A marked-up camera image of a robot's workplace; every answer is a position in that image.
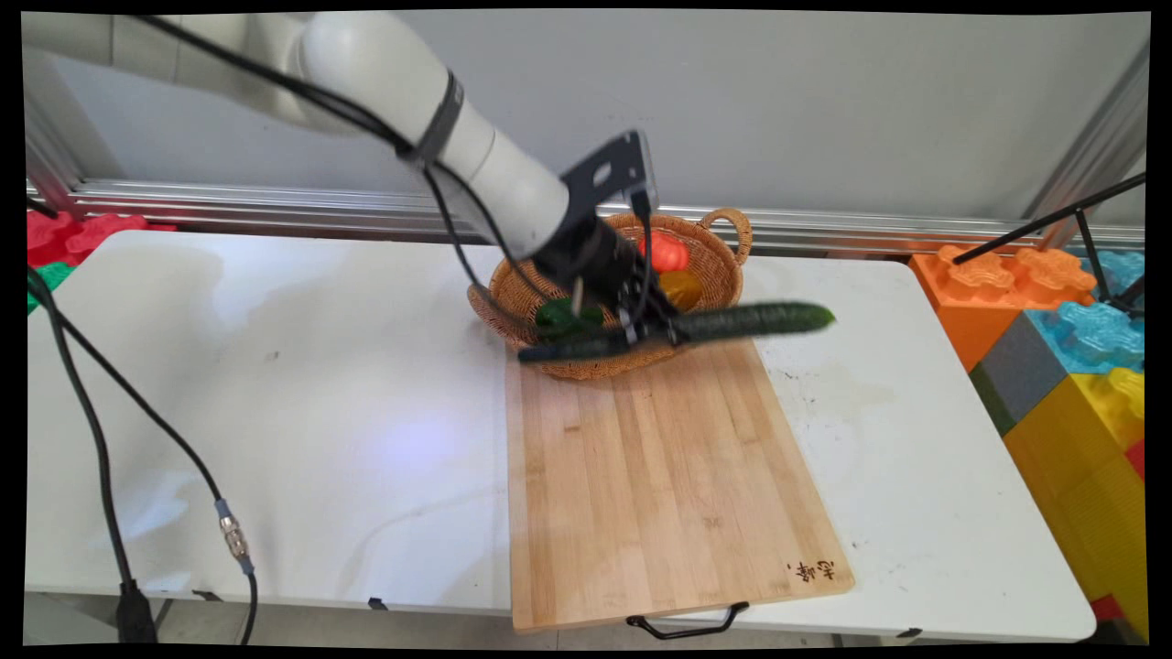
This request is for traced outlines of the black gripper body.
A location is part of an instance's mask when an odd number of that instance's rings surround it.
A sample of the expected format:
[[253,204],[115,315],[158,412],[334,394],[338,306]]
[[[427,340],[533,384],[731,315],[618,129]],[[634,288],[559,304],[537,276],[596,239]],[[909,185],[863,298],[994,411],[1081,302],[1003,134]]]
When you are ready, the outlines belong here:
[[647,284],[635,243],[598,217],[565,220],[536,251],[534,269],[568,292],[581,284],[590,300],[609,310],[633,310]]

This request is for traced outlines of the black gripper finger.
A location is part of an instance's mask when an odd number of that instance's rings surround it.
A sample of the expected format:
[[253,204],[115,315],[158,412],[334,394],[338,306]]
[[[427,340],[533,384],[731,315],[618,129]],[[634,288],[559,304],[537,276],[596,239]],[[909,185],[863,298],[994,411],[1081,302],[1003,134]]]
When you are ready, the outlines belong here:
[[641,293],[641,344],[677,347],[687,338],[677,330],[679,311],[662,288],[649,286]]
[[647,318],[647,312],[650,310],[650,293],[648,291],[621,293],[618,297],[616,310],[620,333],[624,334],[627,349],[641,349],[650,338],[652,326]]

